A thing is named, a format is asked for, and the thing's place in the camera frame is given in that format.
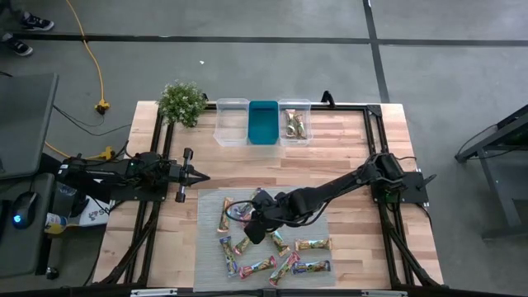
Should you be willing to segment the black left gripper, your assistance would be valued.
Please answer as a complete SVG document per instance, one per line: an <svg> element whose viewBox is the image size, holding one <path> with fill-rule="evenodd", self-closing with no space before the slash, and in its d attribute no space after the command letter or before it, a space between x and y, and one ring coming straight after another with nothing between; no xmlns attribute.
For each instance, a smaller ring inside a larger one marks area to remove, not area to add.
<svg viewBox="0 0 528 297"><path fill-rule="evenodd" d="M209 176L204 173L198 172L195 169L191 170L191 160L193 158L193 150L191 148L184 148L183 152L183 164L179 164L177 160L170 161L170 168L168 173L168 179L170 182L179 184L178 191L176 193L175 201L177 203L183 203L186 199L185 189L187 186L193 186L200 182L207 182Z"/></svg>

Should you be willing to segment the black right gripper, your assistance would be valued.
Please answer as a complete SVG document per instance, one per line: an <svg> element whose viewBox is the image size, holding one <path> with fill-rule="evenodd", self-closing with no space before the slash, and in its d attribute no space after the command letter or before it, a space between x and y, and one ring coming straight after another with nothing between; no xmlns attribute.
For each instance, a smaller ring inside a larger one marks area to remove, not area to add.
<svg viewBox="0 0 528 297"><path fill-rule="evenodd" d="M252 212L244 227L244 233L254 244L259 244L266 236L264 226L282 226L287 219L287 195L279 192L271 196L267 191L259 191L251 200Z"/></svg>

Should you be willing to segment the blue oatmeal raisin granola bar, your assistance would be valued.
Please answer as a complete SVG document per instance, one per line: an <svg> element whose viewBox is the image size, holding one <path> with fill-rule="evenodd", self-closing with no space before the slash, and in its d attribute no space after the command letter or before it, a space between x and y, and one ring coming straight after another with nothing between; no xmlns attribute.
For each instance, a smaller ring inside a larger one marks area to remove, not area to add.
<svg viewBox="0 0 528 297"><path fill-rule="evenodd" d="M231 237L226 236L226 237L220 238L219 243L224 251L228 277L236 276L238 274L238 264L234 256L232 243L231 243Z"/></svg>
<svg viewBox="0 0 528 297"><path fill-rule="evenodd" d="M249 202L243 202L241 204L236 204L231 208L231 215L235 219L241 220L250 220L251 213L253 212L253 206Z"/></svg>
<svg viewBox="0 0 528 297"><path fill-rule="evenodd" d="M303 273L325 272L330 270L332 270L332 268L329 260L317 262L296 262L291 268L291 271L294 275Z"/></svg>

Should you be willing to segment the clear plastic bin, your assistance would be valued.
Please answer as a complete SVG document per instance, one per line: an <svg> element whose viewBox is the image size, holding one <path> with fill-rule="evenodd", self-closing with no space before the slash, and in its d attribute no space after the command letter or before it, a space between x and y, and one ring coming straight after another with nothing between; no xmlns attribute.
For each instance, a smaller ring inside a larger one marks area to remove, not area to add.
<svg viewBox="0 0 528 297"><path fill-rule="evenodd" d="M311 101L307 99L282 99L278 101L278 106L280 145L285 147L307 146L314 136L311 125ZM286 109L295 109L295 113L301 113L304 116L307 139L288 138L286 136Z"/></svg>
<svg viewBox="0 0 528 297"><path fill-rule="evenodd" d="M249 100L245 98L220 98L216 102L214 138L223 147L240 147L248 144Z"/></svg>

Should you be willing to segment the grey woven mat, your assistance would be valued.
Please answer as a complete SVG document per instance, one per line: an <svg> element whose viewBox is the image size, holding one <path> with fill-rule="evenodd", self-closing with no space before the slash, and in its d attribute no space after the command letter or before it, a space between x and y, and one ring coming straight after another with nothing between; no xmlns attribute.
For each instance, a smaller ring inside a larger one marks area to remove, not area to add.
<svg viewBox="0 0 528 297"><path fill-rule="evenodd" d="M292 272L288 271L279 280L277 287L269 283L271 273L275 269L258 271L244 279L241 279L239 274L236 276L228 275L224 250L219 240L223 237L230 236L231 243L235 247L246 235L243 231L242 223L231 219L229 219L229 231L227 233L217 231L224 198L230 197L233 198L233 201L248 200L252 197L254 191L254 188L199 190L194 280L195 291L254 290L262 288L310 289L334 286L336 272L334 271L332 263L332 254L331 250L325 249L310 249L297 253L299 254L301 262L330 261L332 264L332 270L330 272L322 271L293 275ZM279 267L292 252L295 252L296 239L321 240L329 238L328 222L325 214L322 214L310 226L300 228L283 226L277 231L283 238L285 244L289 246L289 252L283 257L280 257L275 244L269 235L267 235L258 245L250 242L242 255L234 253L238 268L256 264L270 256L276 259L277 267Z"/></svg>

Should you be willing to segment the green potted plant black pot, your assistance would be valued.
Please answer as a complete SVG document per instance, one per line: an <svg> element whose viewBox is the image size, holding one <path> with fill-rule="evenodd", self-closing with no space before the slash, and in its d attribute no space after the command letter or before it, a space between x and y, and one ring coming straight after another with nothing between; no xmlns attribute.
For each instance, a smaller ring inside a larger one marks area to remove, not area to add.
<svg viewBox="0 0 528 297"><path fill-rule="evenodd" d="M169 83L157 101L158 110L168 124L195 127L200 114L207 106L204 93L194 82Z"/></svg>

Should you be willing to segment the teal plastic bin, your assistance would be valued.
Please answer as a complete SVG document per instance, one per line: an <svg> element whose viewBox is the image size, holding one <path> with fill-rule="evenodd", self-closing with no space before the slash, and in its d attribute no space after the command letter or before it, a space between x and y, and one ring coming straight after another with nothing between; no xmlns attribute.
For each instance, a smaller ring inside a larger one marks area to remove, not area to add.
<svg viewBox="0 0 528 297"><path fill-rule="evenodd" d="M279 106L277 101L249 103L249 142L254 145L275 145L279 138Z"/></svg>

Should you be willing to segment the white printed box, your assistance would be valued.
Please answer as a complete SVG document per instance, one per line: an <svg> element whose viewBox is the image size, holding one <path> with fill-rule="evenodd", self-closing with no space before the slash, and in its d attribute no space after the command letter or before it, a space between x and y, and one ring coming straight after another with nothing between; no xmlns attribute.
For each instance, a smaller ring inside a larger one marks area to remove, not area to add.
<svg viewBox="0 0 528 297"><path fill-rule="evenodd" d="M111 207L114 201L109 203L94 200L90 196L87 198L87 206L78 216L78 225L81 227L92 227L97 225L106 225L110 218Z"/></svg>

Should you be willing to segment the white label plate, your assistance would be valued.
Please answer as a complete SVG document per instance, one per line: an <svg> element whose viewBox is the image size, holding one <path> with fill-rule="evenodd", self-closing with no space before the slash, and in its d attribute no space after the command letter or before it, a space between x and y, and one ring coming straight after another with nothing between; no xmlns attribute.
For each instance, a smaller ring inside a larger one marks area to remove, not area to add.
<svg viewBox="0 0 528 297"><path fill-rule="evenodd" d="M130 292L130 297L175 297L177 295L177 288L148 288L132 290Z"/></svg>
<svg viewBox="0 0 528 297"><path fill-rule="evenodd" d="M361 297L408 297L408 293L397 290L363 290Z"/></svg>

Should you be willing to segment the yellow labelled bottle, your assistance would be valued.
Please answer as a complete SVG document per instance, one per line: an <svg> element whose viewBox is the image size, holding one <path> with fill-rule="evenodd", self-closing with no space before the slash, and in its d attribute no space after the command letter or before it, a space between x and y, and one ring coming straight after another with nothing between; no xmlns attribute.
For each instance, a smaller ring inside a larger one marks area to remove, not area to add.
<svg viewBox="0 0 528 297"><path fill-rule="evenodd" d="M68 227L68 219L64 216L48 213L46 215L44 231L47 234L61 234Z"/></svg>

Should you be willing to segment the black computer mouse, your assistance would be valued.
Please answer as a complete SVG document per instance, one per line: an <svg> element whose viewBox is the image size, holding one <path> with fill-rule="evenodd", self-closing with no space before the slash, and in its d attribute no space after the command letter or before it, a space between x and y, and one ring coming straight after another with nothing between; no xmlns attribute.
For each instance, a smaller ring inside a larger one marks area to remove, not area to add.
<svg viewBox="0 0 528 297"><path fill-rule="evenodd" d="M21 193L12 204L12 225L16 229L26 229L35 219L35 206L39 194L34 191Z"/></svg>

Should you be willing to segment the dark grey panel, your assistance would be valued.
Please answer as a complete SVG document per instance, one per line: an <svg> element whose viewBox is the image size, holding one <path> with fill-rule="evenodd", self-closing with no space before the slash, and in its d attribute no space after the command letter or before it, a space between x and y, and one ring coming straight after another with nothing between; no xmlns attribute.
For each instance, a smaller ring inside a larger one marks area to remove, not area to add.
<svg viewBox="0 0 528 297"><path fill-rule="evenodd" d="M58 82L56 73L0 75L0 180L38 172Z"/></svg>

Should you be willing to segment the grey desk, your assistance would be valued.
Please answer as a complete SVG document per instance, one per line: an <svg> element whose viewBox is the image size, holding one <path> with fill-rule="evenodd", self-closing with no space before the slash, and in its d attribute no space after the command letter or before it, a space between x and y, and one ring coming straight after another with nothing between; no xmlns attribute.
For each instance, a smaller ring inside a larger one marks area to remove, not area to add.
<svg viewBox="0 0 528 297"><path fill-rule="evenodd" d="M35 218L18 229L13 225L13 203L27 191L36 193ZM45 223L53 194L54 176L49 173L0 181L0 279L45 272L50 249Z"/></svg>

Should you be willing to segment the person's shoe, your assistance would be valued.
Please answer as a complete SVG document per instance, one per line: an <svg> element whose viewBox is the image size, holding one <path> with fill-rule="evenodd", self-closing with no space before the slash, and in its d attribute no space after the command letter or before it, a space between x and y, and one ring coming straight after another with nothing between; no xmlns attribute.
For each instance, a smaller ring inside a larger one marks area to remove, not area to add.
<svg viewBox="0 0 528 297"><path fill-rule="evenodd" d="M24 12L20 24L27 31L51 31L54 28L54 22L40 18L29 12Z"/></svg>
<svg viewBox="0 0 528 297"><path fill-rule="evenodd" d="M10 33L0 36L0 44L4 45L10 51L21 57L30 56L34 52L34 50L29 45L22 42L21 40L18 40Z"/></svg>

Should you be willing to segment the dark grey metal cart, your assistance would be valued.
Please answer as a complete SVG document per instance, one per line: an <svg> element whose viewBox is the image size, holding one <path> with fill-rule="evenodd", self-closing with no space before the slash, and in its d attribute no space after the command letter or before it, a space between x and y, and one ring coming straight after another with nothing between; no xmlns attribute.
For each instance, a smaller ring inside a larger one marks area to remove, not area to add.
<svg viewBox="0 0 528 297"><path fill-rule="evenodd" d="M455 154L458 163L480 162L492 194L498 199L507 225L482 234L483 240L528 236L516 207L528 203L528 104L490 126L491 134L476 140L476 134Z"/></svg>

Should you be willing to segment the black aluminium table frame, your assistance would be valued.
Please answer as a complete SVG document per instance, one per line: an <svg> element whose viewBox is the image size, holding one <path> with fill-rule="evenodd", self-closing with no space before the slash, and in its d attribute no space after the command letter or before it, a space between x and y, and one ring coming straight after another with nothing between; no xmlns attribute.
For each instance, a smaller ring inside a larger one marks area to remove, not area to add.
<svg viewBox="0 0 528 297"><path fill-rule="evenodd" d="M386 147L416 167L403 107L399 104L317 104L312 114L313 140L304 147L223 147L214 139L215 112L206 111L194 129L177 127L171 156L189 147L193 164L209 176L194 185L182 204L171 186L162 204L148 274L152 287L191 287L198 281L196 250L201 239L197 208L203 190L279 186L318 186L360 165L372 146ZM389 286L379 212L368 188L335 200L323 224L332 238L337 288Z"/></svg>

